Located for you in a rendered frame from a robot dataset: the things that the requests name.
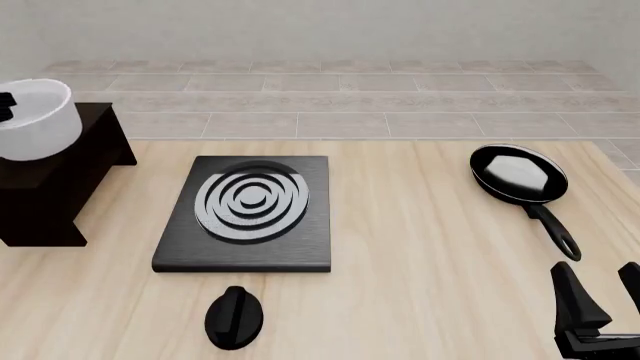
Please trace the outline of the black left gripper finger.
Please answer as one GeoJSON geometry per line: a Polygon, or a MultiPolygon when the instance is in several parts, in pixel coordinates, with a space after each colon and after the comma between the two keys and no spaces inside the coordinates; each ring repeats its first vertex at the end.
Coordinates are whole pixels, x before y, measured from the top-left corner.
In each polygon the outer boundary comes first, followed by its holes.
{"type": "Polygon", "coordinates": [[[11,110],[17,102],[10,92],[0,92],[0,122],[6,122],[14,118],[11,110]]]}

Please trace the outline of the flat black stove plate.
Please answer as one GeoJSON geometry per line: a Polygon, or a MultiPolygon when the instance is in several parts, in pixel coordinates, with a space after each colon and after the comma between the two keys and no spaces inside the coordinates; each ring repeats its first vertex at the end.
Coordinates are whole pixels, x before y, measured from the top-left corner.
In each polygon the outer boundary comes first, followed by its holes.
{"type": "Polygon", "coordinates": [[[330,272],[328,158],[196,157],[151,266],[154,272],[330,272]]]}

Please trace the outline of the round black stove knob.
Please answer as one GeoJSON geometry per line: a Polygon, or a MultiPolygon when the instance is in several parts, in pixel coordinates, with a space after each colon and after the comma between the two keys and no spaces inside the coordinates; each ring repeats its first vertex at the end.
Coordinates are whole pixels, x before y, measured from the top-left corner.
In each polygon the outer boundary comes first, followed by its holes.
{"type": "Polygon", "coordinates": [[[204,328],[219,349],[239,350],[258,337],[263,323],[260,301],[244,287],[231,286],[210,305],[204,328]]]}

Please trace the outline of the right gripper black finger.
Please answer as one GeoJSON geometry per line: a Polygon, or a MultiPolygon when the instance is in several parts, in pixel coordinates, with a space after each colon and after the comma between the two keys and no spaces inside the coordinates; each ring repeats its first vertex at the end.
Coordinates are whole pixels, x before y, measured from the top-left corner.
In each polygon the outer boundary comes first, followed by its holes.
{"type": "Polygon", "coordinates": [[[626,263],[618,270],[618,275],[640,314],[640,265],[635,262],[626,263]]]}
{"type": "Polygon", "coordinates": [[[555,334],[599,334],[612,318],[589,296],[568,263],[558,262],[550,270],[554,288],[555,334]]]}

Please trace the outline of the black frying pan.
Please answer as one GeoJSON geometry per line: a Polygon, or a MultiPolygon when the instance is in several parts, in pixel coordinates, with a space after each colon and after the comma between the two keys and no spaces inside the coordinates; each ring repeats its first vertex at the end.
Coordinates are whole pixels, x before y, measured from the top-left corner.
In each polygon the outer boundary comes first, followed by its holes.
{"type": "Polygon", "coordinates": [[[566,257],[581,260],[579,246],[545,206],[561,198],[569,188],[568,178],[558,164],[524,146],[494,143],[475,149],[469,166],[484,191],[505,203],[521,206],[530,219],[540,221],[566,257]]]}

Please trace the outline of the dark wooden cabinet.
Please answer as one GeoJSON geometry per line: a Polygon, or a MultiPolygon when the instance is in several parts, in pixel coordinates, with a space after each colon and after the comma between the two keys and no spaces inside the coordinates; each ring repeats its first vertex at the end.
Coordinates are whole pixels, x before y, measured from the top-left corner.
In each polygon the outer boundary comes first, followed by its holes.
{"type": "Polygon", "coordinates": [[[79,139],[35,161],[0,158],[0,240],[10,247],[84,247],[74,219],[114,166],[134,153],[113,104],[78,103],[79,139]]]}

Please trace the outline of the white bowl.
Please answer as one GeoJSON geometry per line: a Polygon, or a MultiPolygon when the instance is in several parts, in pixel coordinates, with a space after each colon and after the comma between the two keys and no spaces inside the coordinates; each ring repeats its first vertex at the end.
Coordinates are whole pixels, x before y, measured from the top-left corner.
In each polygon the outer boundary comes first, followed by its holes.
{"type": "Polygon", "coordinates": [[[67,149],[83,125],[70,87],[59,80],[27,79],[0,84],[17,105],[14,118],[0,122],[0,158],[35,161],[67,149]]]}

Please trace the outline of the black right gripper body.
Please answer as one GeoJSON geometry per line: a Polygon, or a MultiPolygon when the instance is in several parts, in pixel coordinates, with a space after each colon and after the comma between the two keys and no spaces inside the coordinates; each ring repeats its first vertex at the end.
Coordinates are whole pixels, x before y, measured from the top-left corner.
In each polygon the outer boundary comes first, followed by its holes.
{"type": "Polygon", "coordinates": [[[564,359],[640,360],[640,334],[601,334],[598,329],[559,326],[558,350],[564,359]]]}

